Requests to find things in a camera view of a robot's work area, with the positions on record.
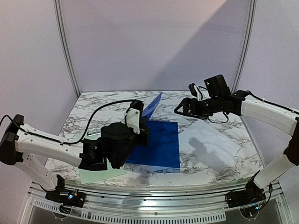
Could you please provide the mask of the metal folder clip mechanism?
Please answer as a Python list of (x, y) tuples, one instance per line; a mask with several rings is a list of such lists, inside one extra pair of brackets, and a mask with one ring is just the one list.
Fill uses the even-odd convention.
[(98, 135), (101, 134), (101, 130), (95, 130), (87, 133), (87, 136), (93, 136), (93, 135)]

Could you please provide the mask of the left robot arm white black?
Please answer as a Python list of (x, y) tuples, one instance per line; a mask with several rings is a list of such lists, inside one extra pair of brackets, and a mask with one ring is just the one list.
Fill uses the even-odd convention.
[(111, 105), (129, 103), (124, 113), (124, 122), (115, 122), (100, 129), (100, 137), (91, 140), (85, 137), (87, 132), (71, 141), (50, 133), (41, 132), (24, 123), (24, 116), (11, 118), (0, 141), (0, 161), (6, 165), (16, 166), (37, 181), (45, 191), (60, 203), (69, 199), (64, 179), (52, 174), (38, 160), (35, 154), (53, 158), (82, 170), (102, 171), (108, 165), (120, 169), (128, 160), (136, 146), (147, 146), (150, 129), (147, 118), (142, 115), (144, 104), (137, 99), (126, 99), (108, 103), (97, 108), (98, 112)]

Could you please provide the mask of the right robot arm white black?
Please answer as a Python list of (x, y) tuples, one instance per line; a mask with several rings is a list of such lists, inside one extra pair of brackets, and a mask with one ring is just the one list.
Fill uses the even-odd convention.
[(261, 122), (265, 130), (250, 129), (251, 136), (260, 147), (261, 138), (266, 138), (266, 146), (276, 143), (282, 146), (273, 160), (259, 171), (242, 192), (242, 200), (252, 203), (260, 195), (260, 189), (268, 186), (289, 169), (299, 164), (299, 111), (290, 109), (251, 91), (231, 92), (222, 74), (204, 80), (208, 97), (204, 98), (200, 86), (192, 83), (189, 90), (192, 98), (184, 98), (175, 108), (175, 114), (207, 120), (216, 113), (239, 116), (245, 121)]

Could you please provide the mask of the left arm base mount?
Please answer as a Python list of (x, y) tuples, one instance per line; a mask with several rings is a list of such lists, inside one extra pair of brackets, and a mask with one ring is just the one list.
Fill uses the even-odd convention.
[(68, 190), (65, 188), (65, 180), (57, 175), (57, 185), (54, 190), (46, 190), (47, 200), (60, 203), (59, 212), (69, 215), (72, 207), (83, 208), (86, 194), (78, 189)]

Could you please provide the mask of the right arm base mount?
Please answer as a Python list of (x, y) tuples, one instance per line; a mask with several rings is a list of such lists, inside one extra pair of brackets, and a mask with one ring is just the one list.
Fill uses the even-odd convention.
[(229, 208), (239, 207), (240, 214), (246, 219), (254, 219), (259, 211), (269, 202), (273, 192), (272, 184), (268, 186), (269, 196), (259, 189), (253, 181), (249, 181), (244, 190), (232, 190), (225, 195), (225, 201)]

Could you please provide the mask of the blue file folder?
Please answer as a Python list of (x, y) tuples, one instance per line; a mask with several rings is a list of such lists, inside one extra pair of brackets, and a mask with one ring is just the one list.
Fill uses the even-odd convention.
[(127, 164), (144, 165), (153, 171), (163, 170), (178, 173), (180, 170), (178, 124), (177, 122), (155, 121), (151, 119), (161, 100), (159, 94), (142, 112), (150, 128), (147, 147), (137, 146), (127, 160)]

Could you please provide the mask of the white paper sheet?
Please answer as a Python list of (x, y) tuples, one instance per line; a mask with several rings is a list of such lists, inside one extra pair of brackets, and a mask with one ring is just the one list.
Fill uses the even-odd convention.
[(179, 141), (215, 172), (221, 172), (241, 148), (204, 121), (197, 121), (178, 135)]

